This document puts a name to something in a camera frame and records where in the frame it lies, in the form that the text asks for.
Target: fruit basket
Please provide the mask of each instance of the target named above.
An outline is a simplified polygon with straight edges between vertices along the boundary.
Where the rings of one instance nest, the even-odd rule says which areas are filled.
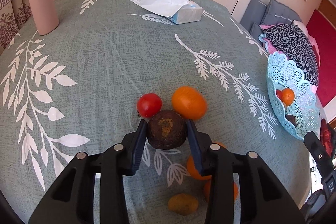
[[[267,90],[273,111],[281,125],[295,138],[303,141],[309,131],[318,136],[320,132],[320,111],[316,104],[316,96],[311,92],[310,83],[303,78],[303,71],[296,67],[293,60],[287,60],[285,54],[275,52],[268,58]],[[276,96],[276,89],[290,88],[295,93],[293,104],[285,107]],[[297,127],[289,122],[285,115],[296,117]]]

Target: tissue paper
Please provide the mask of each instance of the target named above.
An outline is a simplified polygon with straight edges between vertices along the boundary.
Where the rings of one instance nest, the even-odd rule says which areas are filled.
[[[189,0],[131,0],[140,7],[164,17],[172,17]]]

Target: black robotic claw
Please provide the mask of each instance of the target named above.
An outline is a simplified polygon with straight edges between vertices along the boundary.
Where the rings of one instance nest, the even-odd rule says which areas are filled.
[[[212,175],[206,224],[233,223],[233,173],[239,175],[241,223],[306,223],[286,189],[256,152],[230,153],[212,143],[209,135],[198,132],[192,120],[187,121],[187,126],[195,167],[203,176]],[[132,176],[138,170],[146,130],[147,123],[141,120],[136,132],[126,134],[121,144],[104,153],[78,153],[46,192],[28,223],[92,224],[96,173],[101,173],[100,223],[129,223],[122,176]]]

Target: beet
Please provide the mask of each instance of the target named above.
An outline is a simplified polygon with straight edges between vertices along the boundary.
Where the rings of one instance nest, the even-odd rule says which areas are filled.
[[[155,149],[173,149],[187,138],[184,119],[173,110],[161,110],[148,122],[147,139]]]

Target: leopard print clothing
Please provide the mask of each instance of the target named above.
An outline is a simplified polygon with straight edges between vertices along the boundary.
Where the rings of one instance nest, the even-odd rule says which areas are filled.
[[[298,26],[278,24],[263,32],[277,50],[283,51],[302,69],[305,80],[311,85],[319,85],[319,68],[313,48]]]

